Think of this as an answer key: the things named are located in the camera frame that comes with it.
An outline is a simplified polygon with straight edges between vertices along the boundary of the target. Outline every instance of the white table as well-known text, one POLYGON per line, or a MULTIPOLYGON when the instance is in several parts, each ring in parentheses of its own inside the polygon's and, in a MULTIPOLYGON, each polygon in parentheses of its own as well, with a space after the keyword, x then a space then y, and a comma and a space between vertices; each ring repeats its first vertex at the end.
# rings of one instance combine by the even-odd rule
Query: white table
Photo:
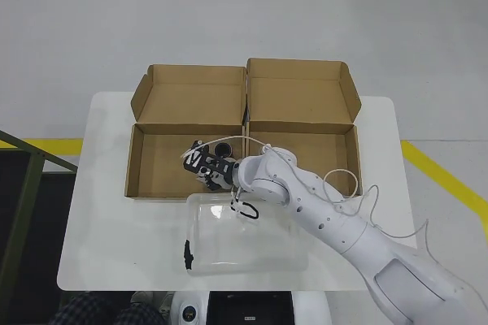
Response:
MULTIPOLYGON (((302 272, 192 277, 185 269, 183 201, 124 197, 133 93, 97 93, 91 103, 58 272, 63 290, 363 290, 359 273, 303 232, 302 272)), ((374 218, 394 234, 414 231, 394 105, 362 97, 356 118, 363 186, 381 190, 374 218)), ((400 242, 416 247, 414 238, 400 242)))

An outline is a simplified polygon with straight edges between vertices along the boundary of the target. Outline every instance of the black metal frame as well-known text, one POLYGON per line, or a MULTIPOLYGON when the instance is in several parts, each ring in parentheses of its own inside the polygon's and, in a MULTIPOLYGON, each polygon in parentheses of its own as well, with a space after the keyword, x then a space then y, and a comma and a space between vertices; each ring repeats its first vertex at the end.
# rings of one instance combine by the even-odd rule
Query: black metal frame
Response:
POLYGON ((43 165, 48 160, 67 168, 72 173, 76 173, 78 167, 1 130, 0 140, 31 154, 2 259, 2 266, 0 267, 0 323, 5 323, 9 301, 15 288, 20 259, 31 222, 31 213, 36 201, 43 165))

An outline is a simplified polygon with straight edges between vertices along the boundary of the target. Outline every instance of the plaid fabric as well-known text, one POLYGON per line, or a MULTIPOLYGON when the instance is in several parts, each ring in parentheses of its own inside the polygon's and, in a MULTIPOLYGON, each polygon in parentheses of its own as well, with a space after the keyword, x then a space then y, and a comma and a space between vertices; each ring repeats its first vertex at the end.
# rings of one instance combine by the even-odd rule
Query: plaid fabric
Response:
POLYGON ((114 325, 164 325, 163 316, 151 305, 145 303, 132 304, 122 310, 114 321, 114 325))
POLYGON ((49 321, 49 325, 164 325, 163 316, 151 305, 132 304, 118 309, 107 299, 94 292, 85 292, 74 297, 49 321))

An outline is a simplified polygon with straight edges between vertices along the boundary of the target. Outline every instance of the white cable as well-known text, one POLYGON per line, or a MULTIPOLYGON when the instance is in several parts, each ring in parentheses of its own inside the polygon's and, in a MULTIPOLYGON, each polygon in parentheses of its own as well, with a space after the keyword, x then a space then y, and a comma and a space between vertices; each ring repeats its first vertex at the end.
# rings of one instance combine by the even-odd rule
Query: white cable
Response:
MULTIPOLYGON (((338 168, 338 169, 334 169, 332 171, 329 171, 327 174, 325 174, 324 178, 322 179, 322 186, 323 186, 323 190, 324 190, 324 193, 325 193, 325 196, 327 197, 327 200, 325 200, 323 197, 320 197, 318 194, 314 193, 311 191, 312 187, 310 186, 307 186, 299 177, 298 175, 296 174, 296 171, 294 170, 294 168, 291 166, 290 163, 288 163, 284 157, 282 157, 282 154, 279 153, 278 151, 276 151, 273 147, 271 147, 270 145, 266 145, 264 144, 263 142, 261 141, 258 141, 256 140, 255 138, 252 138, 250 136, 227 136, 227 137, 223 137, 223 138, 220 138, 220 139, 217 139, 217 140, 214 140, 214 141, 209 141, 209 142, 206 142, 206 143, 203 143, 201 144, 200 146, 198 147, 195 147, 193 149, 188 149, 186 150, 182 155, 181 155, 181 158, 184 158, 185 156, 193 153, 195 150, 199 149, 199 148, 202 148, 204 147, 205 145, 210 145, 212 143, 215 143, 215 142, 219 142, 219 141, 224 141, 224 140, 228 140, 228 139, 233 139, 233 138, 244 138, 244 139, 248 139, 248 140, 251 140, 251 141, 254 141, 256 143, 259 143, 263 146, 266 146, 268 147, 271 151, 273 151, 275 154, 277 154, 277 156, 283 160, 287 166, 289 166, 290 170, 293 172, 293 175, 294 177, 298 180, 298 182, 300 182, 305 188, 306 190, 312 194, 312 195, 315 195, 317 197, 319 197, 321 200, 323 201, 327 201, 329 203, 331 203, 334 207, 334 209, 336 210, 336 204, 338 203, 342 203, 342 202, 346 202, 350 199, 352 199, 354 197, 354 195, 356 195, 356 192, 358 191, 358 178, 356 177, 356 175, 351 172, 351 171, 348 171, 347 169, 341 169, 341 168, 338 168), (356 182, 356 186, 355 186, 355 190, 354 192, 352 193, 351 196, 349 197, 346 197, 344 198, 343 201, 332 201, 329 197, 329 194, 327 193, 327 189, 325 188, 325 180, 327 179, 327 177, 329 175, 331 175, 332 173, 336 172, 336 171, 344 171, 344 172, 347 172, 349 174, 351 174, 354 179, 355 179, 355 182, 356 182)), ((371 223, 371 225, 373 227, 375 227, 377 230, 379 230, 381 233, 383 233, 384 235, 388 236, 388 237, 391 237, 391 238, 399 238, 399 239, 403 239, 403 238, 408 238, 408 237, 412 237, 412 236, 415 236, 417 235, 417 233, 419 233, 421 230, 423 230, 423 228, 425 229, 425 248, 426 248, 426 252, 427 254, 430 256, 430 258, 432 258, 432 260, 434 262, 436 262, 440 267, 442 267, 443 270, 445 270, 446 272, 450 273, 453 277, 455 277, 456 279, 458 279, 459 281, 463 282, 464 284, 466 284, 469 288, 471 288, 476 294, 477 294, 477 297, 479 298, 479 300, 481 301, 481 303, 483 304, 483 306, 485 307, 485 310, 486 310, 486 313, 488 314, 488 305, 485 303, 484 299, 482 298, 482 295, 467 281, 461 279, 459 276, 455 275, 452 271, 448 270, 446 267, 444 267, 433 255, 432 253, 430 252, 430 249, 429 249, 429 242, 428 242, 428 230, 429 230, 429 220, 426 219, 425 222, 413 233, 409 234, 409 235, 406 235, 406 236, 394 236, 394 235, 391 235, 387 232, 384 232, 382 229, 381 229, 381 226, 378 225, 377 223, 374 223, 373 222, 373 212, 374 212, 374 209, 376 208, 376 205, 377 205, 377 201, 378 201, 378 198, 379 198, 379 195, 380 195, 380 188, 376 185, 376 184, 373 184, 371 185, 367 192, 361 197, 361 200, 359 201, 359 205, 358 205, 358 210, 354 213, 354 214, 347 214, 347 213, 344 213, 343 211, 341 211, 340 213, 344 214, 344 215, 347 215, 347 216, 351 216, 351 217, 354 217, 356 216, 360 209, 361 209, 361 206, 362 204, 364 203, 364 199, 367 197, 367 195, 370 193, 370 191, 373 189, 373 188, 376 188, 376 199, 374 200, 374 204, 373 204, 373 207, 370 211, 370 214, 369 214, 369 222, 371 223)))
POLYGON ((353 191, 353 193, 349 197, 346 197, 343 201, 335 201, 334 203, 341 203, 341 202, 349 201, 356 195, 356 192, 358 192, 358 183, 359 182, 358 182, 358 177, 356 177, 356 175, 352 171, 349 171, 348 169, 337 168, 337 169, 333 169, 332 171, 329 171, 327 174, 325 174, 325 176, 323 178, 324 181, 322 182, 322 188, 324 189, 325 196, 327 197, 329 202, 333 201, 333 200, 331 200, 331 198, 327 194, 327 190, 325 189, 325 181, 327 180, 327 177, 329 177, 329 175, 333 174, 336 171, 343 171, 343 172, 346 172, 349 175, 351 175, 355 179, 356 186, 355 186, 355 190, 353 191))
POLYGON ((425 221, 425 248, 426 248, 426 253, 430 256, 430 258, 432 258, 432 260, 434 262, 436 262, 440 267, 442 267, 443 270, 445 270, 446 272, 450 273, 450 275, 452 275, 454 278, 456 278, 457 280, 461 281, 462 283, 466 284, 469 288, 471 288, 475 292, 475 294, 477 295, 477 297, 479 298, 479 300, 481 301, 482 305, 485 307, 486 313, 488 314, 488 305, 486 304, 485 300, 482 298, 482 295, 477 291, 477 289, 475 289, 475 287, 472 286, 468 281, 465 281, 465 280, 461 279, 461 277, 457 276, 454 272, 452 272, 452 271, 448 270, 446 267, 444 267, 432 255, 432 252, 430 252, 430 248, 429 248, 428 233, 429 233, 429 220, 427 219, 425 221))

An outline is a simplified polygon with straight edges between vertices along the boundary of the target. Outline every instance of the floor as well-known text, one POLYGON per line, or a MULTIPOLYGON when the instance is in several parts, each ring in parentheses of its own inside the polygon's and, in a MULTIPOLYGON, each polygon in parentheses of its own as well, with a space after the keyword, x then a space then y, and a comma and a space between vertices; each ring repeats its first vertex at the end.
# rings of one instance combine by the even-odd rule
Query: floor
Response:
MULTIPOLYGON (((0 128, 79 138, 92 96, 135 89, 150 63, 249 57, 347 62, 360 94, 393 99, 402 140, 488 201, 488 0, 0 0, 0 128)), ((478 216, 405 167, 415 225, 430 218, 432 251, 488 304, 478 216)), ((336 324, 389 323, 366 292, 328 298, 336 324)))

